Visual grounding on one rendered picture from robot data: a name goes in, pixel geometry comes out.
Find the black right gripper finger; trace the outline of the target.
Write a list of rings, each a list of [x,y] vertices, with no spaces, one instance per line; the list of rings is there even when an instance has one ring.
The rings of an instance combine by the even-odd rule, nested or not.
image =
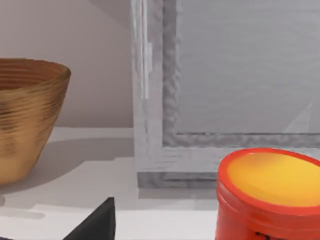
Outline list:
[[[115,199],[108,197],[62,240],[115,240],[115,236]]]

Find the brown ribbed wooden bowl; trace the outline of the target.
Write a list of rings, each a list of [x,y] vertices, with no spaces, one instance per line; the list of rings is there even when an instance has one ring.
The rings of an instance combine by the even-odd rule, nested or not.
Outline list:
[[[0,58],[0,186],[36,165],[60,114],[71,70],[60,63]]]

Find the red can with yellow lid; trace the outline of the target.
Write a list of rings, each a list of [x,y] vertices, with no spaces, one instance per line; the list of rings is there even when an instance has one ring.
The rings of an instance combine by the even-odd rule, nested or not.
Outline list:
[[[218,167],[214,240],[320,240],[320,160],[246,148]]]

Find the grey framed cabinet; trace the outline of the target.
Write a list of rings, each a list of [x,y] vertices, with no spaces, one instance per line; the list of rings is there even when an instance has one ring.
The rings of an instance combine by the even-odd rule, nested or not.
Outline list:
[[[131,0],[140,188],[213,188],[227,154],[320,159],[320,0]]]

